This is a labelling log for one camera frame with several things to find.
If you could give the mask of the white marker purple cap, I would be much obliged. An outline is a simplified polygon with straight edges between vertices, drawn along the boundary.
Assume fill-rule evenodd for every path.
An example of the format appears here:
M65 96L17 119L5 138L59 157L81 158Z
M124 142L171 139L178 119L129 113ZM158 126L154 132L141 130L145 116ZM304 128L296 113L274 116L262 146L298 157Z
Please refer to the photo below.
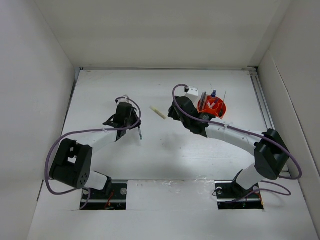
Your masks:
M212 109L215 107L215 105L217 104L218 101L219 101L219 99L215 98L214 102L211 104Z

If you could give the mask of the black thin pen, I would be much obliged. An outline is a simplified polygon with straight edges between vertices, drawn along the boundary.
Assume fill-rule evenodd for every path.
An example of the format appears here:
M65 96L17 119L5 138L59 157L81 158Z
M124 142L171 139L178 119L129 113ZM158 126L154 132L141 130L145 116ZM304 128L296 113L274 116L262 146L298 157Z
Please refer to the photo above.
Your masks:
M203 94L204 94L204 96L203 96L202 110L205 109L207 98L208 98L208 95L207 95L206 91Z

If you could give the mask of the orange highlighter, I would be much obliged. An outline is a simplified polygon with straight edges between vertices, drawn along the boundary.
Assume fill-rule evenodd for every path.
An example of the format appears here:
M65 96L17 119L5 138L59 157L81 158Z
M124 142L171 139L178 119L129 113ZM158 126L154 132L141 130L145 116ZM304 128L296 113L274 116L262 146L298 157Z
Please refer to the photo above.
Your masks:
M198 109L200 111L202 111L202 109L203 109L205 97L206 97L206 92L203 92L202 95L201 95L200 101L199 101L199 106L198 106Z

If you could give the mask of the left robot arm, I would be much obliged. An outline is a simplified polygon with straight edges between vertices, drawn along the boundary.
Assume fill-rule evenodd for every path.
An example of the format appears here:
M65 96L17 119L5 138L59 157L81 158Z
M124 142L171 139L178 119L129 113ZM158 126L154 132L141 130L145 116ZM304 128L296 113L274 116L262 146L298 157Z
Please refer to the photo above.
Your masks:
M120 140L129 130L140 128L141 109L131 100L120 102L103 128L66 133L53 144L45 162L45 184L53 195L75 190L94 190L100 198L112 191L112 179L91 170L93 155Z

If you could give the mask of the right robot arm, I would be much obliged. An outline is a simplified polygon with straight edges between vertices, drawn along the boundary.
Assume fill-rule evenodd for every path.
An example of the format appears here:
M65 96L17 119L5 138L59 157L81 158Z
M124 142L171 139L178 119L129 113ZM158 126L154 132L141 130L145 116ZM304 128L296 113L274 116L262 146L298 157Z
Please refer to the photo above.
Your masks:
M211 122L215 115L198 112L187 96L173 98L168 117L180 121L195 135L223 141L254 156L254 163L238 172L229 185L234 197L248 195L263 180L277 180L289 159L289 151L276 130L255 133L222 120Z

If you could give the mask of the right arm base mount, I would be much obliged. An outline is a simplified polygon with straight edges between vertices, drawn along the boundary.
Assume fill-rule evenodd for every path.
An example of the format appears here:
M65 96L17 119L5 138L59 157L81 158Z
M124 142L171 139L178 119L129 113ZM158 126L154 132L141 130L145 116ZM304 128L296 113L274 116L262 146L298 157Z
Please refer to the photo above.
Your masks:
M216 180L212 195L216 197L219 210L263 210L264 206L260 193L253 193L259 189L255 184L249 190L237 187L231 180Z

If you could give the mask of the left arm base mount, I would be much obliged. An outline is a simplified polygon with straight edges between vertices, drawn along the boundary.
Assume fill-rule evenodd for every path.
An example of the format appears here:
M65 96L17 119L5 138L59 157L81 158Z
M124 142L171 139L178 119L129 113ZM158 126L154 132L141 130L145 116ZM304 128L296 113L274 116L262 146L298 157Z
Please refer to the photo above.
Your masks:
M127 193L128 181L114 180L107 194L96 189L91 189L90 194L83 190L79 207L80 210L90 211L123 211L127 208Z

